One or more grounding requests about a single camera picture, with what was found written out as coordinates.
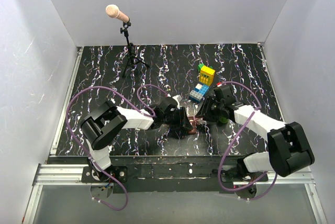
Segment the brown weekly pill organizer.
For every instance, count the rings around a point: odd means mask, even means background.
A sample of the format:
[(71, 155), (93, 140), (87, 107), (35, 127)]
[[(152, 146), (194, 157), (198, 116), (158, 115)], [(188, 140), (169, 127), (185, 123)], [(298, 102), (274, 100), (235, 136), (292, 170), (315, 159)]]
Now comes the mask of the brown weekly pill organizer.
[(206, 123), (206, 121), (202, 120), (201, 118), (196, 118), (196, 117), (193, 117), (193, 116), (189, 116), (188, 119), (189, 119), (189, 122), (192, 126), (192, 129), (188, 131), (188, 134), (190, 134), (190, 135), (196, 134), (197, 133), (197, 127), (202, 126)]

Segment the green lidded pill bottle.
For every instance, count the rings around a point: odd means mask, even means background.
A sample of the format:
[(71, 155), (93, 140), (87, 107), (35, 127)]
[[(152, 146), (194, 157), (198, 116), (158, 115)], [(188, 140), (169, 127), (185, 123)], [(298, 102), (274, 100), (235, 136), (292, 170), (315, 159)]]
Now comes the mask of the green lidded pill bottle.
[(222, 124), (227, 124), (230, 121), (228, 115), (221, 115), (219, 116), (219, 122)]

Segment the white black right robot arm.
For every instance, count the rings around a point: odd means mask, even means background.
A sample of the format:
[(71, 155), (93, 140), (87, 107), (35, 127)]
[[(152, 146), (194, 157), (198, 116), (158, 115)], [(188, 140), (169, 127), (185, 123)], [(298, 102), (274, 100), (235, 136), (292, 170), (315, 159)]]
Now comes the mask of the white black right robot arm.
[(214, 94), (205, 97), (196, 117), (207, 122), (231, 120), (245, 125), (267, 142), (268, 151), (249, 154), (238, 160), (237, 176), (243, 181), (250, 180), (256, 172), (272, 171), (286, 177), (315, 162), (299, 123), (275, 120), (251, 105), (237, 101), (228, 85), (214, 88)]

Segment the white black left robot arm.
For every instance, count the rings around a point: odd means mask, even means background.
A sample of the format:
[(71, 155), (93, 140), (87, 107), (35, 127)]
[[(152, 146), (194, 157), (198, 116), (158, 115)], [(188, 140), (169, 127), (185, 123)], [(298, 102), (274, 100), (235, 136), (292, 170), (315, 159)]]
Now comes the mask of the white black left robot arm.
[(137, 111), (106, 101), (80, 122), (80, 129), (90, 151), (93, 175), (100, 182), (111, 177), (108, 146), (123, 129), (151, 130), (168, 125), (171, 131), (188, 132), (193, 129), (180, 97), (166, 97), (148, 109)]

